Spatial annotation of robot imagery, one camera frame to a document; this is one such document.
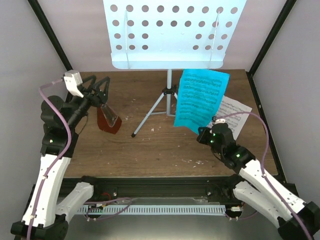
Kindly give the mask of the clear plastic metronome cover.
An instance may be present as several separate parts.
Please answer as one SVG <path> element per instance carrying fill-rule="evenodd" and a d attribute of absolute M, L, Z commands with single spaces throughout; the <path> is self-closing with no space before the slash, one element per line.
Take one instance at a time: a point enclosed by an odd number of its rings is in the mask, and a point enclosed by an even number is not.
<path fill-rule="evenodd" d="M 118 119 L 118 115 L 106 103 L 101 106 L 102 113 L 109 127 L 113 127 Z"/>

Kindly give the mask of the red-brown metronome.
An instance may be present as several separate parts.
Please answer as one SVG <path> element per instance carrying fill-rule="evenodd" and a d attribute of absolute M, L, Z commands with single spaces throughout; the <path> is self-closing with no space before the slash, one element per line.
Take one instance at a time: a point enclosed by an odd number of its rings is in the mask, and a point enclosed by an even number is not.
<path fill-rule="evenodd" d="M 97 125 L 101 131 L 117 134 L 122 125 L 122 119 L 107 104 L 102 104 L 97 108 Z"/>

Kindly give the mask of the blue sheet music page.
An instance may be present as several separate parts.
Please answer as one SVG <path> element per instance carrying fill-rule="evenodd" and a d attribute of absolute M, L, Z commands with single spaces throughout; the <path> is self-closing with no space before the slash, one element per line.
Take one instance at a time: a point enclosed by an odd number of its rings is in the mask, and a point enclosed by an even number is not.
<path fill-rule="evenodd" d="M 216 115 L 226 92 L 230 75 L 210 69 L 185 69 L 177 94 L 174 127 L 198 133 Z"/>

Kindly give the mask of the light blue music stand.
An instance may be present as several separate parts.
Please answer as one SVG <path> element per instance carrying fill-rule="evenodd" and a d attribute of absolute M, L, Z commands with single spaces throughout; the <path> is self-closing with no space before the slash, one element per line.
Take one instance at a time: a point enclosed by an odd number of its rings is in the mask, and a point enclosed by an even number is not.
<path fill-rule="evenodd" d="M 120 70 L 219 71 L 243 0 L 105 0 L 111 62 Z"/>

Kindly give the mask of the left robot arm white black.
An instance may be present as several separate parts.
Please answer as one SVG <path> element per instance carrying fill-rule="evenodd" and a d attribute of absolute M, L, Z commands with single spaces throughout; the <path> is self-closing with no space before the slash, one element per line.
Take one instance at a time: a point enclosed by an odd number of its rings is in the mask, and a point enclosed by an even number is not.
<path fill-rule="evenodd" d="M 95 75 L 78 80 L 64 76 L 39 87 L 44 122 L 40 168 L 22 219 L 11 225 L 15 238 L 63 240 L 79 208 L 87 200 L 101 198 L 96 178 L 84 176 L 61 203 L 57 202 L 79 138 L 76 127 L 91 107 L 107 103 L 110 80 L 108 76 L 101 80 Z"/>

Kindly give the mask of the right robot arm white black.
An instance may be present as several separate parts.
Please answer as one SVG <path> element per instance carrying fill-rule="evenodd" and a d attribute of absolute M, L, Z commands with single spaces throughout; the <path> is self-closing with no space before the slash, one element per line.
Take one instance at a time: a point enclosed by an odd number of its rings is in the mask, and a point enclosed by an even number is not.
<path fill-rule="evenodd" d="M 267 218 L 283 240 L 312 240 L 320 229 L 320 208 L 292 193 L 245 147 L 236 143 L 226 123 L 199 127 L 197 141 L 210 146 L 220 161 L 241 177 L 222 188 L 223 198 L 249 204 Z"/>

